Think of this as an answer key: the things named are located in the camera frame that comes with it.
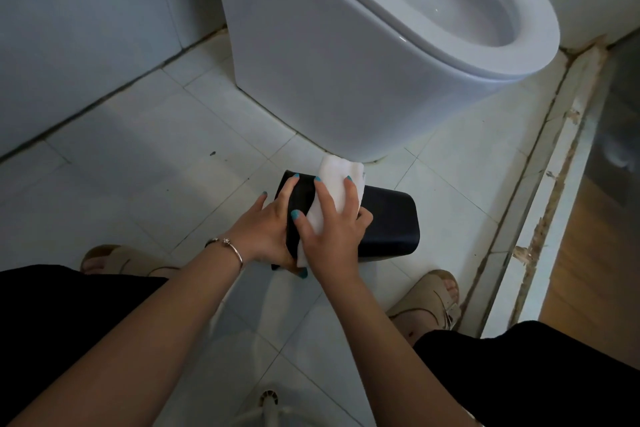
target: black pants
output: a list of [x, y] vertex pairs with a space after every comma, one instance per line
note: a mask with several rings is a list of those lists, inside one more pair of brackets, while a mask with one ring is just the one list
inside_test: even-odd
[[[1, 272], [0, 425], [165, 281], [48, 265]], [[640, 371], [541, 323], [520, 323], [494, 339], [434, 331], [414, 350], [487, 427], [635, 423]]]

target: foot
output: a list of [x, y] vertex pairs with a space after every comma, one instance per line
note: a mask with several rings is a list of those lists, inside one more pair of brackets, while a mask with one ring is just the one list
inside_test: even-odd
[[[86, 259], [80, 266], [80, 271], [85, 275], [100, 275], [104, 271], [108, 257], [95, 257]], [[171, 278], [178, 273], [177, 269], [161, 268], [152, 271], [149, 277]]]
[[[447, 292], [451, 295], [453, 302], [456, 304], [460, 299], [460, 291], [454, 280], [443, 280]], [[403, 312], [391, 320], [396, 326], [400, 334], [413, 347], [416, 341], [430, 331], [442, 329], [435, 316], [426, 310], [408, 310]]]

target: forearm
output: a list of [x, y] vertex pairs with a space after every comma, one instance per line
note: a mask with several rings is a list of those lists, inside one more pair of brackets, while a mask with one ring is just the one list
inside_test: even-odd
[[340, 319], [379, 426], [474, 425], [362, 280], [323, 281], [322, 285]]
[[12, 425], [151, 425], [189, 351], [239, 272], [212, 245], [153, 293]]

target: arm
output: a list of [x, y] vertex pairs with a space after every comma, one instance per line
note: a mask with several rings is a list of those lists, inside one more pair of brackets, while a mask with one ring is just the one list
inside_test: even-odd
[[[246, 262], [265, 260], [295, 270], [285, 247], [291, 178], [278, 199], [266, 194], [221, 237]], [[206, 247], [174, 278], [113, 328], [11, 423], [12, 426], [151, 425], [177, 383], [200, 331], [240, 269], [220, 243]]]
[[316, 181], [324, 230], [316, 236], [298, 213], [296, 226], [349, 342], [379, 426], [473, 426], [475, 422], [437, 381], [380, 309], [358, 274], [358, 244], [373, 217], [358, 210], [355, 184], [344, 180], [347, 198], [337, 213], [331, 195]]

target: hand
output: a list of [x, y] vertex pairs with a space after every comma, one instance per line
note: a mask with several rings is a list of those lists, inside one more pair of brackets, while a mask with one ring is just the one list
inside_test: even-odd
[[358, 275], [358, 245], [373, 221], [373, 215], [358, 206], [358, 190], [350, 179], [344, 180], [344, 210], [335, 210], [333, 198], [322, 181], [316, 180], [316, 193], [324, 216], [324, 229], [314, 233], [307, 217], [299, 210], [291, 213], [307, 260], [321, 282], [348, 280]]
[[276, 200], [264, 209], [267, 193], [263, 192], [234, 226], [222, 235], [231, 240], [245, 262], [267, 262], [296, 275], [300, 273], [286, 246], [289, 197], [298, 180], [298, 174], [287, 179]]

